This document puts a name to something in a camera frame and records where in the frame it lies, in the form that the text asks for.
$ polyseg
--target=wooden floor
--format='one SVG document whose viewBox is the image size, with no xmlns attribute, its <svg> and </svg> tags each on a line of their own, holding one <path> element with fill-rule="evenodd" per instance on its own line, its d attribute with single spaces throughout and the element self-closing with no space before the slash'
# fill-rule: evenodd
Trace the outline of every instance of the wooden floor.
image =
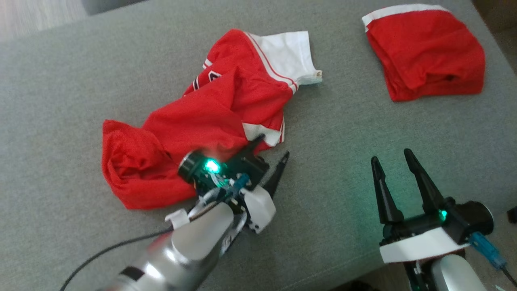
<svg viewBox="0 0 517 291">
<path fill-rule="evenodd" d="M 81 0 L 0 0 L 0 41 L 26 37 L 87 17 Z M 494 33 L 494 37 L 517 72 L 517 27 Z M 506 216 L 501 215 L 497 217 L 496 231 L 490 239 L 508 259 L 509 271 L 517 276 L 517 226 L 509 224 Z M 500 291 L 496 285 L 505 291 L 515 290 L 501 272 L 495 272 L 474 250 L 467 250 L 467 260 L 488 291 Z M 409 290 L 401 265 L 385 266 L 361 277 L 360 280 L 381 291 Z"/>
</svg>

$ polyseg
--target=blue connector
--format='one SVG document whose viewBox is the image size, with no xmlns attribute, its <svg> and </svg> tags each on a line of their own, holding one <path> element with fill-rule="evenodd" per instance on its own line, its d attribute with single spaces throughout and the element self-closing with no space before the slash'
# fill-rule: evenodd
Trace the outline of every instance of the blue connector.
<svg viewBox="0 0 517 291">
<path fill-rule="evenodd" d="M 499 255 L 499 250 L 486 239 L 479 231 L 473 233 L 468 242 L 494 266 L 496 270 L 502 270 L 506 267 L 506 260 Z"/>
<path fill-rule="evenodd" d="M 246 183 L 250 180 L 250 176 L 248 174 L 243 173 L 237 181 L 233 184 L 233 186 L 230 188 L 233 195 L 238 195 L 240 190 L 246 186 Z"/>
</svg>

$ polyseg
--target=gray fabric surface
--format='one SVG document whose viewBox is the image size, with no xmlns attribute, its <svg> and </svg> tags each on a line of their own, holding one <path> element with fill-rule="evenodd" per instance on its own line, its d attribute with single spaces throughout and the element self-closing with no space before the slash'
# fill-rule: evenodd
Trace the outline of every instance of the gray fabric surface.
<svg viewBox="0 0 517 291">
<path fill-rule="evenodd" d="M 517 82 L 468 0 L 442 3 L 486 53 L 482 94 L 393 103 L 361 17 L 400 0 L 152 0 L 0 45 L 2 290 L 57 290 L 98 250 L 161 229 L 175 209 L 128 211 L 100 170 L 101 125 L 140 126 L 200 72 L 231 28 L 308 30 L 322 84 L 285 108 L 292 156 L 275 220 L 243 234 L 202 290 L 327 290 L 382 265 L 371 178 L 378 155 L 407 216 L 421 212 L 402 150 L 413 149 L 444 195 L 495 213 L 517 205 Z M 93 262 L 70 290 L 106 284 L 148 242 Z"/>
</svg>

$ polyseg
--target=white stripe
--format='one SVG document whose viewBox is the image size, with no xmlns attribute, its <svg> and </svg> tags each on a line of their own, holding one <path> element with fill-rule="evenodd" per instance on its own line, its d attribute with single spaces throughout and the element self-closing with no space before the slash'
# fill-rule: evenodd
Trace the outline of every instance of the white stripe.
<svg viewBox="0 0 517 291">
<path fill-rule="evenodd" d="M 266 72 L 268 73 L 268 75 L 270 75 L 273 79 L 275 79 L 277 81 L 286 83 L 293 90 L 293 94 L 294 94 L 296 92 L 296 87 L 294 86 L 293 82 L 291 80 L 289 80 L 288 78 L 283 78 L 283 77 L 280 77 L 277 74 L 275 74 L 275 72 L 273 71 L 271 66 L 268 64 L 266 56 L 262 53 L 260 48 L 255 43 L 255 41 L 253 39 L 253 35 L 250 33 L 247 33 L 247 32 L 245 32 L 244 34 L 246 34 L 250 38 L 250 42 L 253 45 L 253 47 L 255 47 L 255 50 L 257 51 L 258 55 L 260 56 L 262 64 L 264 64 L 264 67 L 266 68 Z"/>
<path fill-rule="evenodd" d="M 243 122 L 242 127 L 244 128 L 244 133 L 246 134 L 246 138 L 248 140 L 253 140 L 259 134 L 264 134 L 264 142 L 266 142 L 268 146 L 274 147 L 280 142 L 280 135 L 282 132 L 267 128 L 262 124 L 251 124 Z"/>
<path fill-rule="evenodd" d="M 379 248 L 384 263 L 421 260 L 451 253 L 469 246 L 458 245 L 441 227 Z"/>
<path fill-rule="evenodd" d="M 196 77 L 195 80 L 192 82 L 192 88 L 194 88 L 194 91 L 199 89 L 199 80 L 197 78 L 198 77 Z"/>
<path fill-rule="evenodd" d="M 414 11 L 426 11 L 426 10 L 441 10 L 441 11 L 447 11 L 449 10 L 445 9 L 444 7 L 440 5 L 428 5 L 428 4 L 404 4 L 404 5 L 395 5 L 386 7 L 383 9 L 376 10 L 370 14 L 367 14 L 362 17 L 362 22 L 364 23 L 364 27 L 366 31 L 368 31 L 368 24 L 370 22 L 380 19 L 386 16 L 391 16 L 395 14 L 401 14 L 401 13 L 408 13 L 408 12 L 414 12 Z"/>
</svg>

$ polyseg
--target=black cable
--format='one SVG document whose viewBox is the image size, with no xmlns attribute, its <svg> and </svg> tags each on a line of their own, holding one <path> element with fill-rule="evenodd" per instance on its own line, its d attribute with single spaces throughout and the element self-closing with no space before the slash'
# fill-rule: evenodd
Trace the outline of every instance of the black cable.
<svg viewBox="0 0 517 291">
<path fill-rule="evenodd" d="M 506 277 L 508 277 L 508 280 L 510 280 L 510 282 L 512 282 L 513 286 L 515 286 L 517 288 L 517 282 L 512 277 L 512 275 L 510 275 L 508 270 L 506 268 L 502 268 L 501 271 L 503 271 L 503 273 L 506 275 Z"/>
<path fill-rule="evenodd" d="M 123 245 L 126 245 L 126 244 L 130 244 L 130 243 L 134 243 L 134 242 L 137 242 L 137 241 L 141 241 L 141 240 L 144 240 L 144 239 L 150 239 L 150 238 L 153 238 L 153 237 L 157 237 L 157 236 L 166 234 L 166 233 L 171 232 L 171 231 L 173 231 L 173 228 L 169 227 L 167 229 L 161 230 L 159 232 L 155 232 L 155 233 L 150 234 L 150 235 L 144 235 L 144 236 L 137 237 L 137 238 L 134 238 L 134 239 L 128 239 L 128 240 L 125 240 L 125 241 L 121 241 L 119 243 L 116 243 L 116 244 L 108 247 L 108 248 L 105 248 L 104 250 L 102 250 L 102 251 L 98 252 L 97 254 L 91 256 L 84 263 L 82 263 L 80 266 L 78 266 L 77 269 L 75 269 L 72 272 L 72 274 L 68 277 L 68 279 L 64 282 L 64 284 L 61 286 L 61 289 L 59 289 L 59 291 L 65 291 L 66 286 L 68 286 L 70 281 L 72 281 L 73 277 L 75 275 L 77 275 L 77 273 L 79 273 L 79 271 L 81 271 L 84 267 L 86 267 L 86 265 L 91 263 L 94 259 L 102 256 L 103 254 L 105 254 L 105 253 L 107 253 L 107 252 L 109 252 L 109 251 L 111 251 L 113 249 L 116 249 L 116 248 L 118 248 L 120 246 L 123 246 Z"/>
</svg>

